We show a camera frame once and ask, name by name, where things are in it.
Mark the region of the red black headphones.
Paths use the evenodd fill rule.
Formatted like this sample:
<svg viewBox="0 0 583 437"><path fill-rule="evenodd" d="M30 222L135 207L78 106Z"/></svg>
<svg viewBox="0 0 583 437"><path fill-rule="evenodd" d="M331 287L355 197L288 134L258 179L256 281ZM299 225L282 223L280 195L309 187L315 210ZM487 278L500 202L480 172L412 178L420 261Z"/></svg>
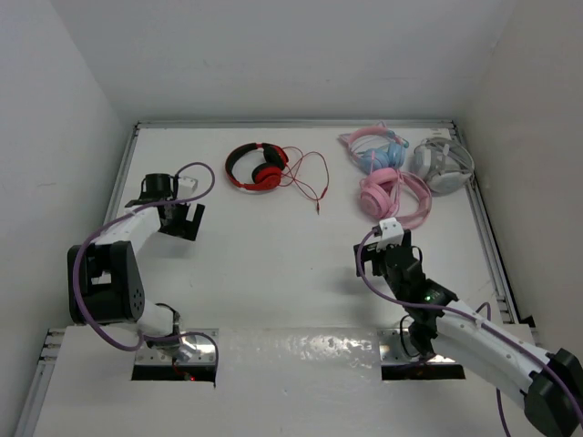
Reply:
<svg viewBox="0 0 583 437"><path fill-rule="evenodd" d="M251 172L251 183L241 183L233 175L235 164L245 155L260 150L263 162ZM281 184L283 170L287 167L289 158L284 150L271 143L248 143L230 152L225 161L225 172L229 181L237 188L247 191L270 191Z"/></svg>

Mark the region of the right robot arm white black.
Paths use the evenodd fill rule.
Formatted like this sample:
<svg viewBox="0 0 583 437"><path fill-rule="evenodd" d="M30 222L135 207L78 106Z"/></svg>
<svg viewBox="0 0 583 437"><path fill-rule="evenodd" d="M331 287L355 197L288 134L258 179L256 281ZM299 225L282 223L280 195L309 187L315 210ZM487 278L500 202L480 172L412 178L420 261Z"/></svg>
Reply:
<svg viewBox="0 0 583 437"><path fill-rule="evenodd" d="M364 238L353 248L356 274L365 265L390 293L370 291L404 308L410 338L422 357L442 355L492 384L545 436L571 436L582 425L582 364L572 352L547 351L520 340L423 272L423 254L405 231L399 243Z"/></svg>

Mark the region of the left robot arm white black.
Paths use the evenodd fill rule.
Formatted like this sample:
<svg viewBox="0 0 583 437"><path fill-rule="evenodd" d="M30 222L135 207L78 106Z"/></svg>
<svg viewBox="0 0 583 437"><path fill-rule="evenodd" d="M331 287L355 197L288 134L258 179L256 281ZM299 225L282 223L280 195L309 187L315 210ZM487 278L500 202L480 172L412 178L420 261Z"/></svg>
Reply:
<svg viewBox="0 0 583 437"><path fill-rule="evenodd" d="M101 230L87 249L78 245L67 253L69 314L75 324L85 325L75 290L95 323L126 324L144 335L144 345L172 358L179 356L184 340L179 337L179 312L146 298L137 254L157 233L193 241L205 207L198 204L189 215L189 199L195 195L195 178L164 173L147 174L138 198L124 208L128 218Z"/></svg>

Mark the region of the white grey headphones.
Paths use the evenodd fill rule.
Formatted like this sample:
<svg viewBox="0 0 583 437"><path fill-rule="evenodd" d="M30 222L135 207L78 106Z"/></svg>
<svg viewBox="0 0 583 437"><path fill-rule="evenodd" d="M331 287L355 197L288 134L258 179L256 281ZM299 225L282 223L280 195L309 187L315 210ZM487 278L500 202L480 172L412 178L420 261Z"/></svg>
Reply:
<svg viewBox="0 0 583 437"><path fill-rule="evenodd" d="M472 181L475 162L459 142L445 137L429 137L415 147L410 171L435 195L445 196Z"/></svg>

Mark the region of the pink blue cat-ear headphones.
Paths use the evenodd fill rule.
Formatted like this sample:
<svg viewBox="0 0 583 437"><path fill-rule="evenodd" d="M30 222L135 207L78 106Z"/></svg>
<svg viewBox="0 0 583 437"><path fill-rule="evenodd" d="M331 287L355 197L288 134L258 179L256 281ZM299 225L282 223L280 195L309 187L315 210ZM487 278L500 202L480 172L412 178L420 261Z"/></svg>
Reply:
<svg viewBox="0 0 583 437"><path fill-rule="evenodd" d="M389 129L384 122L338 136L351 161L365 174L383 169L400 169L409 142Z"/></svg>

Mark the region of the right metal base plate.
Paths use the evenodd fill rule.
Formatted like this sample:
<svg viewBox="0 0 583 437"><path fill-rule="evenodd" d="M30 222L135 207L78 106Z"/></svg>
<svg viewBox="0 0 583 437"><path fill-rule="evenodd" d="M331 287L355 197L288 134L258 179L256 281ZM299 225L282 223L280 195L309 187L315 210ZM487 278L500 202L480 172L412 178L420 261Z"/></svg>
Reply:
<svg viewBox="0 0 583 437"><path fill-rule="evenodd" d="M377 331L380 362L383 366L403 366L420 361L427 365L454 365L456 361L442 355L423 358L409 339L407 328L386 328Z"/></svg>

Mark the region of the metal base plate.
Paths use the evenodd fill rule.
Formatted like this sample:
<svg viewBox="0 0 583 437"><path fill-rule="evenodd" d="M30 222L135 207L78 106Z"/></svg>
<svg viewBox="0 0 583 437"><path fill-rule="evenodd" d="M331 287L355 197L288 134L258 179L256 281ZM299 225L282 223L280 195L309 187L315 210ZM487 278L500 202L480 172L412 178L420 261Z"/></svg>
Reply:
<svg viewBox="0 0 583 437"><path fill-rule="evenodd" d="M177 340L147 340L135 354L135 363L142 366L177 365L201 366L216 363L214 344L219 343L218 329L194 329L181 332Z"/></svg>
<svg viewBox="0 0 583 437"><path fill-rule="evenodd" d="M407 328L386 328L377 331L380 362L383 366L403 366L420 361L427 365L454 365L456 361L442 355L423 358L409 339Z"/></svg>

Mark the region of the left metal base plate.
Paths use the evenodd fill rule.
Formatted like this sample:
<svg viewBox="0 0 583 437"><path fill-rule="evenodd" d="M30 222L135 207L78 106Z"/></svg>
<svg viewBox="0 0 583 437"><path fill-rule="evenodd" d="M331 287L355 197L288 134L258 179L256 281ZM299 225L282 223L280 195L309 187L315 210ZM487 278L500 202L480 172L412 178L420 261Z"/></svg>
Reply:
<svg viewBox="0 0 583 437"><path fill-rule="evenodd" d="M218 329L194 329L181 332L177 340L147 340L135 354L135 363L142 366L177 365L201 366L216 363L214 344L219 343Z"/></svg>

